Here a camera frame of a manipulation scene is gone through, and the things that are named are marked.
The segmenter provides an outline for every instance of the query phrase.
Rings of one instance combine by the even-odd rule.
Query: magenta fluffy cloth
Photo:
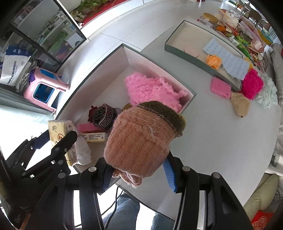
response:
[[[132,106],[148,101],[159,101],[176,112],[180,112],[182,105],[179,98],[189,94],[186,90],[176,93],[162,77],[148,78],[141,73],[133,73],[126,77],[125,83]]]
[[[258,73],[251,69],[250,72],[248,72],[243,80],[242,83],[242,93],[243,95],[253,100],[254,97],[261,91],[263,88],[263,81],[258,76]]]

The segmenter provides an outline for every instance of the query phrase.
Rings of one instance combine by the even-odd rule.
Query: black cable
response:
[[[118,188],[119,187],[117,187],[117,190],[116,190],[116,196],[115,196],[115,208],[114,208],[114,211],[111,213],[111,215],[109,216],[109,218],[108,218],[108,220],[107,220],[107,222],[106,222],[106,224],[105,224],[105,230],[107,230],[107,228],[108,228],[108,225],[109,225],[109,223],[110,223],[110,220],[112,219],[112,217],[114,216],[114,214],[115,214],[115,212],[116,212],[116,209],[117,209],[117,194],[118,194]]]
[[[105,212],[103,212],[101,215],[103,216],[110,208],[112,208],[112,206],[115,204],[115,201],[113,202],[113,204],[109,207],[109,208],[107,208],[106,210],[105,210]]]
[[[117,202],[117,199],[122,195],[122,193],[123,193],[123,190],[122,190],[122,192],[120,193],[120,195],[119,196],[117,196],[117,191],[116,191],[116,199],[115,199],[115,201],[113,202],[113,204],[109,207],[109,208],[107,208],[106,210],[105,210],[105,212],[103,212],[101,215],[103,216],[110,208],[112,208],[112,206]]]

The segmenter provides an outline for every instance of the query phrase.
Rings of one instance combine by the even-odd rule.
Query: white table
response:
[[[244,205],[270,162],[281,108],[277,105],[265,110],[251,102],[249,114],[239,118],[230,100],[210,92],[211,75],[164,50],[164,43],[175,28],[165,31],[142,50],[197,93],[182,114],[187,126],[184,135],[172,141],[171,152],[196,172],[219,172]],[[168,187],[163,167],[143,179],[138,188],[122,180],[119,184],[145,205],[175,219],[181,196]],[[203,208],[201,196],[198,229],[203,229]]]

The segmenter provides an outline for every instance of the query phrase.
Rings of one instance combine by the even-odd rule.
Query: blue toy window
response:
[[[53,88],[44,84],[39,84],[33,94],[33,97],[43,103],[47,103],[53,92]]]
[[[46,70],[44,70],[44,69],[40,69],[40,72],[41,72],[42,74],[44,74],[45,76],[47,76],[47,77],[50,77],[50,78],[52,78],[52,79],[57,80],[57,78],[55,77],[55,75],[54,75],[53,73],[49,72],[49,71],[46,71]]]

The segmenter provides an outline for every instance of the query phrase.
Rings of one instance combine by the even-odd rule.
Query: open box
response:
[[[56,119],[71,120],[74,125],[77,125],[87,123],[91,105],[99,107],[106,103],[113,108],[122,109],[130,100],[124,79],[134,72],[140,72],[148,77],[163,77],[176,92],[188,91],[189,95],[180,98],[181,112],[196,95],[187,85],[163,67],[142,53],[121,44],[84,79]],[[103,156],[105,143],[89,143],[89,146],[92,163],[88,165],[77,164],[76,168],[80,172],[95,165],[98,158]]]
[[[197,21],[186,20],[184,20],[167,39],[165,42],[165,51],[185,59],[210,75],[227,82],[232,86],[233,91],[240,91],[242,87],[241,80],[233,78],[222,67],[215,70],[206,64],[207,53],[203,51],[203,48],[212,38],[215,38],[220,45],[236,57],[243,58],[242,53],[232,43],[229,43],[229,41],[222,38],[217,32]],[[188,45],[193,47],[199,54],[198,57],[193,57],[184,52],[184,48]]]

